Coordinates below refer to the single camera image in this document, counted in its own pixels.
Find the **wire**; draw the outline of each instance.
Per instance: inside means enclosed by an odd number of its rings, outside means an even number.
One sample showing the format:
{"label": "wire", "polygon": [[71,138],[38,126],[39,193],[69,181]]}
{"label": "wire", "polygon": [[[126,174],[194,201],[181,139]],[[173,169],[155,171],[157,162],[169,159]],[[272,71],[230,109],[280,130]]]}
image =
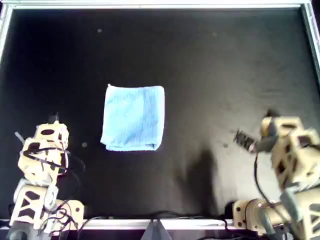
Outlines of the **wire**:
{"label": "wire", "polygon": [[[39,148],[39,149],[36,149],[35,151],[30,151],[30,150],[25,150],[23,151],[23,155],[27,158],[30,158],[30,159],[33,159],[33,160],[36,160],[38,162],[41,162],[41,163],[44,163],[44,164],[48,164],[50,166],[54,166],[54,167],[57,167],[59,169],[62,169],[64,170],[65,172],[67,172],[69,170],[69,172],[71,173],[71,175],[73,176],[73,178],[76,180],[76,183],[77,183],[77,187],[76,189],[74,190],[74,192],[71,194],[70,197],[68,197],[66,200],[64,200],[54,211],[51,211],[50,213],[51,214],[55,214],[57,211],[59,211],[69,200],[73,199],[74,196],[78,193],[79,189],[81,188],[81,181],[80,181],[80,178],[78,177],[78,175],[73,171],[72,168],[66,168],[66,167],[63,167],[59,164],[56,164],[54,162],[51,162],[51,161],[47,161],[47,160],[44,160],[44,159],[41,159],[39,157],[36,157],[36,156],[33,156],[31,154],[38,154],[40,152],[43,152],[43,151],[52,151],[52,150],[58,150],[58,151],[63,151],[67,154],[70,154],[71,155],[71,152],[70,151],[67,151],[67,150],[64,150],[62,148],[58,148],[58,147],[45,147],[45,148]],[[77,159],[81,165],[82,165],[82,171],[84,172],[86,170],[86,165],[85,163],[77,156],[73,155],[73,157],[75,159]]]}
{"label": "wire", "polygon": [[197,240],[238,240],[243,239],[243,236],[231,237],[231,238],[215,238],[213,236],[203,236],[198,238]]}
{"label": "wire", "polygon": [[270,202],[270,200],[264,194],[264,192],[262,191],[262,189],[259,185],[259,182],[258,182],[258,153],[255,155],[253,168],[254,168],[254,182],[255,182],[255,185],[256,185],[260,195],[264,198],[264,200],[267,202],[267,204],[270,206],[270,208],[272,208],[276,212],[276,214],[278,214],[278,216],[283,221],[283,224],[290,230],[291,234],[293,235],[293,238],[295,240],[300,240],[300,238],[296,235],[296,233],[291,228],[290,224],[288,223],[288,220],[281,214],[281,212],[278,211],[276,206]]}
{"label": "wire", "polygon": [[91,221],[91,220],[95,220],[95,219],[107,219],[107,217],[104,217],[104,216],[94,216],[94,217],[91,217],[89,218],[88,220],[86,220],[82,226],[79,228],[79,231],[78,231],[78,234],[77,234],[77,240],[80,239],[80,234],[81,232],[83,231],[84,227]]}

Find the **blue towel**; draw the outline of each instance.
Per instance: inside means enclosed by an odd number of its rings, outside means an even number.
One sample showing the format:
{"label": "blue towel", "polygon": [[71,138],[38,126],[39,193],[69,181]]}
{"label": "blue towel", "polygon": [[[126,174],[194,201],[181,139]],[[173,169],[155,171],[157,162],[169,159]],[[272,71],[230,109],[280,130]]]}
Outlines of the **blue towel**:
{"label": "blue towel", "polygon": [[162,86],[116,87],[105,94],[101,143],[110,151],[155,151],[165,124]]}

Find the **black fabric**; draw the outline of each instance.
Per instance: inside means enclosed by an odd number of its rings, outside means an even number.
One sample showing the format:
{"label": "black fabric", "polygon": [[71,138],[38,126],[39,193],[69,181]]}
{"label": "black fabric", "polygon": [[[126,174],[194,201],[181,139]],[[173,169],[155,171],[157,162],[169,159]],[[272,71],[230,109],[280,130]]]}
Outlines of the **black fabric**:
{"label": "black fabric", "polygon": [[[164,87],[158,151],[100,143],[107,84]],[[298,9],[16,10],[0,66],[0,218],[23,176],[15,131],[33,136],[56,112],[87,166],[76,198],[88,215],[217,214],[259,196],[254,157],[233,143],[236,130],[258,138],[268,108],[320,130],[319,103]],[[261,161],[272,199],[275,175],[269,157]],[[65,199],[76,182],[58,186]]]}

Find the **metal frame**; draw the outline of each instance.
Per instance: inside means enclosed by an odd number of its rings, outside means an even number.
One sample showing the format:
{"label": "metal frame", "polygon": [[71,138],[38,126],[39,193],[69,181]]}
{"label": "metal frame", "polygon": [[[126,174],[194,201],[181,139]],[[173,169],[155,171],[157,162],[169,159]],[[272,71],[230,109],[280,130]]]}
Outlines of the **metal frame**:
{"label": "metal frame", "polygon": [[[262,9],[301,8],[313,56],[317,80],[320,79],[320,37],[310,0],[2,0],[0,15],[0,61],[14,10],[45,9]],[[92,220],[88,230],[145,230],[150,219]],[[162,219],[167,230],[223,230],[225,223],[215,219]],[[228,228],[235,229],[227,220]]]}

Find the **beige robot bracket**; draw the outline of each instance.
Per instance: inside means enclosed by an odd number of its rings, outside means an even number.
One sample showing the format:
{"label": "beige robot bracket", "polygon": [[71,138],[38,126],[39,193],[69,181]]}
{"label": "beige robot bracket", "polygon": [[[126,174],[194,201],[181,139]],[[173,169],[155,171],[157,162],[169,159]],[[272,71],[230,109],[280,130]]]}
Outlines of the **beige robot bracket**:
{"label": "beige robot bracket", "polygon": [[59,170],[68,168],[68,137],[67,126],[56,119],[37,126],[34,137],[24,141],[18,167],[25,178],[13,195],[7,239],[17,239],[21,233],[28,239],[50,239],[52,232],[81,227],[84,205],[78,200],[57,199]]}
{"label": "beige robot bracket", "polygon": [[236,201],[232,206],[235,227],[259,235],[272,235],[273,227],[287,222],[301,240],[320,236],[320,138],[317,131],[304,129],[298,117],[276,116],[263,119],[261,136],[260,142],[276,137],[270,152],[272,168],[282,191],[280,202],[274,204],[276,212],[265,200]]}

